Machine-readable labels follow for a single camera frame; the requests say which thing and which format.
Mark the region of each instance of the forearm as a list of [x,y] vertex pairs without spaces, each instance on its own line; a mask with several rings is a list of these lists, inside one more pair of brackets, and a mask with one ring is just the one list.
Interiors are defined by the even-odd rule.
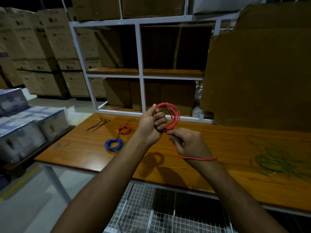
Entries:
[[148,150],[134,134],[122,150],[72,200],[52,232],[103,232]]
[[194,161],[210,183],[239,232],[287,232],[216,161]]

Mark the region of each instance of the metal frame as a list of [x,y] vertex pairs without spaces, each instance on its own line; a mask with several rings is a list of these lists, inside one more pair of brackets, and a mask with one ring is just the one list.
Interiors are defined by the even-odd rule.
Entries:
[[[73,172],[81,172],[81,173],[94,175],[94,176],[97,174],[94,172],[79,171],[79,170],[66,168],[66,167],[62,167],[62,166],[57,166],[57,165],[51,165],[51,164],[45,164],[45,163],[40,163],[40,164],[42,166],[43,171],[45,172],[45,174],[48,176],[49,180],[51,181],[52,185],[55,187],[55,189],[60,194],[60,196],[64,199],[66,204],[69,204],[69,202],[71,201],[71,198],[69,197],[64,186],[61,184],[58,176],[53,171],[53,167],[61,168],[61,169],[65,169],[65,170],[69,170],[69,171],[73,171]],[[205,198],[209,198],[209,199],[219,200],[219,198],[217,196],[211,195],[211,194],[206,194],[203,192],[178,189],[178,188],[173,188],[173,187],[168,187],[168,186],[163,186],[163,185],[156,185],[156,184],[146,183],[146,182],[138,181],[138,180],[131,180],[130,183],[138,183],[138,184],[142,184],[142,185],[146,185],[146,186],[152,186],[152,187],[159,188],[159,189],[170,190],[170,191],[174,191],[174,192],[178,192],[178,193],[191,194],[191,195],[201,196],[201,197],[205,197]],[[268,210],[272,210],[272,211],[289,213],[289,214],[294,214],[294,215],[298,215],[298,216],[311,217],[311,214],[299,212],[299,211],[294,211],[294,210],[290,210],[290,209],[272,207],[272,206],[267,206],[267,205],[262,205],[262,207],[265,209],[268,209]]]
[[[231,13],[231,14],[213,14],[213,15],[188,15],[189,10],[189,0],[185,0],[184,6],[184,15],[181,16],[169,16],[169,17],[156,17],[156,18],[139,18],[139,19],[123,19],[122,16],[122,7],[121,7],[121,0],[119,0],[119,7],[120,7],[120,15],[121,19],[116,20],[103,20],[103,21],[88,21],[88,22],[69,22],[70,30],[73,37],[73,42],[80,60],[80,64],[83,70],[83,74],[85,77],[86,85],[90,93],[90,97],[93,103],[93,106],[97,113],[104,113],[104,114],[114,114],[114,115],[128,115],[128,116],[142,116],[142,113],[146,112],[146,97],[145,97],[145,85],[144,79],[153,78],[153,79],[181,79],[181,80],[203,80],[203,78],[193,78],[188,77],[185,75],[184,77],[171,77],[171,76],[150,76],[143,74],[143,59],[142,59],[142,41],[141,41],[141,32],[140,27],[143,24],[156,24],[156,23],[185,23],[185,22],[199,22],[199,21],[215,21],[215,29],[214,35],[219,34],[220,24],[222,20],[231,20],[237,19],[239,13]],[[80,45],[78,43],[77,33],[75,28],[77,27],[102,27],[102,26],[116,26],[116,25],[135,25],[135,33],[136,33],[136,46],[137,46],[137,54],[138,54],[138,76],[135,75],[101,75],[101,74],[88,74],[85,68],[85,60],[82,57]],[[96,98],[93,93],[92,85],[89,81],[91,77],[100,77],[100,78],[139,78],[140,81],[140,90],[141,90],[141,100],[142,100],[142,113],[138,112],[127,112],[127,111],[115,111],[115,110],[107,110],[105,109],[105,104],[101,106],[97,106]],[[204,122],[204,123],[212,123],[210,119],[204,119],[203,114],[199,118],[194,117],[180,117],[181,121],[193,121],[193,122]]]

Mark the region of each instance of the wire mesh shelf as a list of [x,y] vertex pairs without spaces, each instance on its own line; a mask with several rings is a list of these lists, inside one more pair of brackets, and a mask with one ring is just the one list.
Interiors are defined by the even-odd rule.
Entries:
[[[308,217],[268,212],[289,232],[309,232]],[[219,200],[137,183],[129,184],[104,232],[238,233]]]

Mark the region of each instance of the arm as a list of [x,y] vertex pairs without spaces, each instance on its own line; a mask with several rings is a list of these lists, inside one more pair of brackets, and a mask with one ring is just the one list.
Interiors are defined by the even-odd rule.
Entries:
[[155,107],[142,115],[126,145],[70,202],[52,233],[104,231],[140,161],[166,128],[165,113],[157,109],[153,116]]
[[[180,155],[201,159],[213,158],[200,132],[181,128],[167,133]],[[186,162],[208,181],[239,232],[287,232],[219,163],[191,159]]]

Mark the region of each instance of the table leg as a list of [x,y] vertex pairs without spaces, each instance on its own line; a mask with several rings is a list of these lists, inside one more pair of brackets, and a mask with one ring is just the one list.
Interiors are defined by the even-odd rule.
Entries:
[[70,196],[68,195],[66,189],[60,182],[58,176],[54,172],[52,167],[42,165],[42,169],[45,174],[48,176],[49,180],[52,182],[53,186],[55,187],[56,191],[60,194],[60,196],[64,199],[66,204],[69,204],[71,201]]

